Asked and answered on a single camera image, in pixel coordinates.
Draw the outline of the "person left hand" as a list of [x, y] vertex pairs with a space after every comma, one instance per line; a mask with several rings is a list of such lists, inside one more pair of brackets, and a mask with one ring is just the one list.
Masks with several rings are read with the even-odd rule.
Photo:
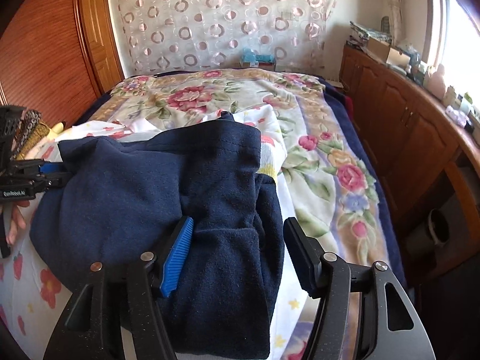
[[3, 224], [6, 220], [9, 220], [9, 224], [5, 225], [5, 238], [9, 246], [13, 246], [16, 243], [16, 238], [19, 231], [24, 231], [27, 227], [25, 219], [22, 215], [21, 208], [30, 206], [30, 201], [18, 201], [13, 202], [7, 208], [7, 214], [4, 214], [4, 207], [1, 206], [1, 214], [3, 215]]

